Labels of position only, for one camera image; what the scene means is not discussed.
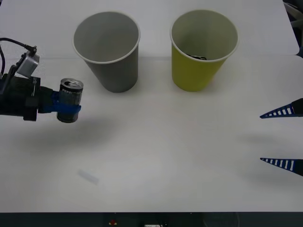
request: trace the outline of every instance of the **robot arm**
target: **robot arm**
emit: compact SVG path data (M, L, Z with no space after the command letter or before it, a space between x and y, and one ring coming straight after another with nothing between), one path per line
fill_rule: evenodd
M7 74L3 75L5 59L0 47L2 58L0 79L0 115L20 116L25 121L36 121L37 112L41 114L58 112L58 119L62 122L74 122L81 109L80 98L83 84L80 81L64 80L64 89L59 92L48 87L40 86L40 78L31 76L39 64L36 47L22 44L15 40L0 38L23 46L28 51L21 55L21 59L12 65ZM18 73L26 78L16 77Z

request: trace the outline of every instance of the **gray paper cup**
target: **gray paper cup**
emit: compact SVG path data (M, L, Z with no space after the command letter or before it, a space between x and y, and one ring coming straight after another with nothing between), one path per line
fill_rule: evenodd
M111 92L131 89L138 79L140 29L120 12L101 12L83 20L73 37L75 52Z

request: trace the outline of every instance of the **metal can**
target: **metal can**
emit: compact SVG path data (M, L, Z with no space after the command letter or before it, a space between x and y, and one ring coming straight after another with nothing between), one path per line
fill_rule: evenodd
M83 83L76 79L64 78L60 83L59 103L65 105L79 105L83 91ZM61 122L72 123L78 119L78 113L58 113Z

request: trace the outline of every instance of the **can lid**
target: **can lid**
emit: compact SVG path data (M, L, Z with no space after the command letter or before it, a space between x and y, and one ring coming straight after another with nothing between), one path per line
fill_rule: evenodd
M61 85L69 89L83 89L83 83L80 80L72 78L64 78Z

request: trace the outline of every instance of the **object inside cup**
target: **object inside cup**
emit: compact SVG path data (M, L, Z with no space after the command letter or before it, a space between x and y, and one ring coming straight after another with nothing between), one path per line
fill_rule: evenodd
M195 59L198 59L198 60L204 60L204 61L207 60L206 57L203 57L203 56L194 56L194 55L190 55L190 54L188 54L188 56L192 57L192 58L195 58Z

